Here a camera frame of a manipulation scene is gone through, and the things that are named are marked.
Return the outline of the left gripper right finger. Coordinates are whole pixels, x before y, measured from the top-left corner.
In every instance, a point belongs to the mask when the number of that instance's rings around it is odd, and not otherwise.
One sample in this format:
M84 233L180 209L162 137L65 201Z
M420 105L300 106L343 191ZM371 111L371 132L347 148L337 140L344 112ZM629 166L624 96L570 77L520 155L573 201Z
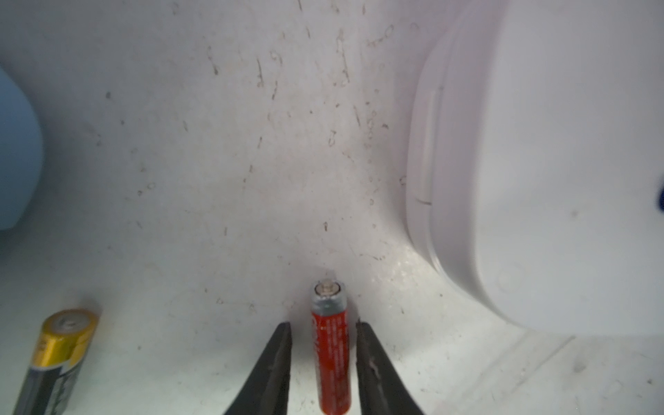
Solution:
M423 415L371 325L358 320L356 335L356 369L361 413Z

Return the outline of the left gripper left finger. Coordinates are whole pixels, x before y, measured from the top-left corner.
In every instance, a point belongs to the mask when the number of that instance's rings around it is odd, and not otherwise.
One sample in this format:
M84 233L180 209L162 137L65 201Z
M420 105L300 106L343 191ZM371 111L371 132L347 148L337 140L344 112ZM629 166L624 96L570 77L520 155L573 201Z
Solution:
M225 414L287 414L291 367L292 327L290 323L283 322L274 330Z

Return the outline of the red battery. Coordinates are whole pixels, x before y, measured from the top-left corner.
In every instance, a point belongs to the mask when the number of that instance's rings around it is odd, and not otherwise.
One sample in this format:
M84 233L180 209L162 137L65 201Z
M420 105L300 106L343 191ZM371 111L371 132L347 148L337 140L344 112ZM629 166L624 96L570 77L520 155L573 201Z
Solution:
M348 298L342 282L323 279L313 287L312 339L319 406L325 414L345 414L351 405Z

